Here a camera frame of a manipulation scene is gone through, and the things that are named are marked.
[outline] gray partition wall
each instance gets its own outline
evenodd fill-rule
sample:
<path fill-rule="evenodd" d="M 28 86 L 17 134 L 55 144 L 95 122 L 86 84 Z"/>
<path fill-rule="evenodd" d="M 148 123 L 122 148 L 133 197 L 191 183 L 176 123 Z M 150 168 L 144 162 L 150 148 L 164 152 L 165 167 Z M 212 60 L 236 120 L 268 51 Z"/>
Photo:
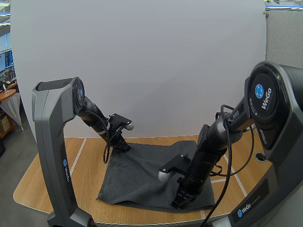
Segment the gray partition wall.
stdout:
<path fill-rule="evenodd" d="M 267 11 L 266 60 L 303 68 L 303 11 Z"/>

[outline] computer monitor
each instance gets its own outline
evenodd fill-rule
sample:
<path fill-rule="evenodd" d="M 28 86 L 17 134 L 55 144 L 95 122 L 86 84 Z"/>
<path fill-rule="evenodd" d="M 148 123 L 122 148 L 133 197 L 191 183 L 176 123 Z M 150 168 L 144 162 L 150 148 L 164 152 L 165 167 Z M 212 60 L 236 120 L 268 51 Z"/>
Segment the computer monitor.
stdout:
<path fill-rule="evenodd" d="M 6 69 L 5 64 L 5 53 L 0 54 L 0 72 Z"/>
<path fill-rule="evenodd" d="M 5 62 L 6 62 L 6 68 L 11 67 L 11 66 L 14 65 L 13 52 L 12 51 L 5 52 Z"/>

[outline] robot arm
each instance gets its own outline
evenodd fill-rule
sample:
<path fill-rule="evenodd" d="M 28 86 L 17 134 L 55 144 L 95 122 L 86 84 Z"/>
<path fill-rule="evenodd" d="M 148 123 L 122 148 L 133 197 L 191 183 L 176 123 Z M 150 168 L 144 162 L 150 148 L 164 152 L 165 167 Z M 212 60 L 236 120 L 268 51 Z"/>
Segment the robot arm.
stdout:
<path fill-rule="evenodd" d="M 133 129 L 132 122 L 118 114 L 107 119 L 85 97 L 84 85 L 78 77 L 37 84 L 32 91 L 32 109 L 41 168 L 53 206 L 47 220 L 49 226 L 94 227 L 91 215 L 77 204 L 66 155 L 64 126 L 78 115 L 109 141 L 109 146 L 126 152 L 130 147 L 121 130 Z"/>
<path fill-rule="evenodd" d="M 231 143 L 235 143 L 254 123 L 272 166 L 225 218 L 228 224 L 224 226 L 260 226 L 303 180 L 302 175 L 289 174 L 290 170 L 300 172 L 303 162 L 303 154 L 299 151 L 303 141 L 302 88 L 302 69 L 269 61 L 259 63 L 245 80 L 244 98 L 236 108 L 224 114 L 221 109 L 220 116 L 211 126 L 202 127 L 193 159 L 177 156 L 159 169 L 159 179 L 163 181 L 173 172 L 184 175 L 179 179 L 178 192 L 171 205 L 182 208 L 201 193 L 214 165 L 227 150 L 226 127 Z"/>

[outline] floor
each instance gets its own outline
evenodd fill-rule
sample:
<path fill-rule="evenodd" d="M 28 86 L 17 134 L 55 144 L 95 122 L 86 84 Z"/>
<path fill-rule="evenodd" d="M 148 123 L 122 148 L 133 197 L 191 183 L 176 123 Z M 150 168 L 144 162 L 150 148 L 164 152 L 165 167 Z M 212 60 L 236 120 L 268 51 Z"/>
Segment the floor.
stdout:
<path fill-rule="evenodd" d="M 0 227 L 47 227 L 47 215 L 17 204 L 13 199 L 15 188 L 38 153 L 23 107 L 20 116 L 24 131 L 16 124 L 16 131 L 2 140 L 6 151 L 0 157 Z"/>

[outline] ceiling light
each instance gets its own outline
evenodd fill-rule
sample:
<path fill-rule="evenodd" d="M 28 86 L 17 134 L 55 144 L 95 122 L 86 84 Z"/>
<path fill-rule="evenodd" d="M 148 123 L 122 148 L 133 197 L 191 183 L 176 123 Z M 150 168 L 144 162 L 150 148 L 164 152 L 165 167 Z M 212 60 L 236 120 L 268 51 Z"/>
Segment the ceiling light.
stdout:
<path fill-rule="evenodd" d="M 7 7 L 10 6 L 9 2 L 0 2 L 0 7 Z"/>
<path fill-rule="evenodd" d="M 10 25 L 10 23 L 0 23 L 0 26 Z"/>

